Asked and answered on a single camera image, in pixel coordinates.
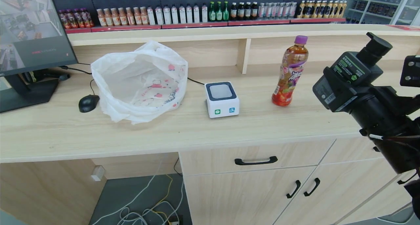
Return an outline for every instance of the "drawer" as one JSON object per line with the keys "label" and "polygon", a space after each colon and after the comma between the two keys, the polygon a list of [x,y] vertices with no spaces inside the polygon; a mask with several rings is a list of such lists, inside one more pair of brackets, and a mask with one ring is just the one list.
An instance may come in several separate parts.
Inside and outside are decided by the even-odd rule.
{"label": "drawer", "polygon": [[[284,143],[276,145],[236,147],[180,152],[180,162],[185,175],[228,173],[249,170],[317,165],[333,140]],[[270,161],[258,165],[237,165],[235,159],[245,164]]]}
{"label": "drawer", "polygon": [[321,164],[383,157],[381,152],[373,150],[374,146],[367,137],[337,139]]}

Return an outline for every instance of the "iced tea bottle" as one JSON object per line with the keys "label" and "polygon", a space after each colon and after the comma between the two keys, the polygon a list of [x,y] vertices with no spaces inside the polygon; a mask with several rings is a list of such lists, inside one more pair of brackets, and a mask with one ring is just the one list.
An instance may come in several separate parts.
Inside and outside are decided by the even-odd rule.
{"label": "iced tea bottle", "polygon": [[309,52],[305,48],[307,40],[307,36],[296,36],[294,46],[289,47],[283,55],[279,82],[271,96],[275,105],[288,106],[291,102],[293,90],[308,60]]}

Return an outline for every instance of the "plastic bag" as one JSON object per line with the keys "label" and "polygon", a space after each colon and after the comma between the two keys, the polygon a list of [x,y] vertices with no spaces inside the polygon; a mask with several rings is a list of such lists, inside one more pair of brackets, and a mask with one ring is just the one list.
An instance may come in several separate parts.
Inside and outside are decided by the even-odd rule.
{"label": "plastic bag", "polygon": [[150,122],[178,108],[185,95],[188,62],[156,41],[133,52],[108,53],[91,69],[99,105],[114,122]]}

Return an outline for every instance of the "cabinet door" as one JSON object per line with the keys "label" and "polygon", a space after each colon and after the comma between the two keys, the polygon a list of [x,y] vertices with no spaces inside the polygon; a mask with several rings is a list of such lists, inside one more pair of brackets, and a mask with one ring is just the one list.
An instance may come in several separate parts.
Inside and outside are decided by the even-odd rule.
{"label": "cabinet door", "polygon": [[411,196],[404,189],[404,185],[398,184],[398,180],[406,181],[414,173],[415,170],[409,173],[405,173],[403,176],[400,176],[398,179],[394,180],[381,192],[367,200],[361,207],[359,207],[356,211],[351,213],[338,224],[348,224],[371,219],[374,217],[389,215],[411,202]]}
{"label": "cabinet door", "polygon": [[303,183],[314,168],[184,176],[192,222],[271,225],[291,201],[286,194],[296,180]]}
{"label": "cabinet door", "polygon": [[[319,165],[275,225],[337,222],[396,177],[385,159]],[[315,179],[320,180],[315,187]]]}

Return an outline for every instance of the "black mouse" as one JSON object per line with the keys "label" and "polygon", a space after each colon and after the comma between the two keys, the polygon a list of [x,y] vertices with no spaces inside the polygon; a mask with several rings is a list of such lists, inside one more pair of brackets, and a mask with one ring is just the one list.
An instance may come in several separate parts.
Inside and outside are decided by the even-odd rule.
{"label": "black mouse", "polygon": [[96,108],[99,101],[99,95],[86,95],[79,101],[79,111],[87,113]]}

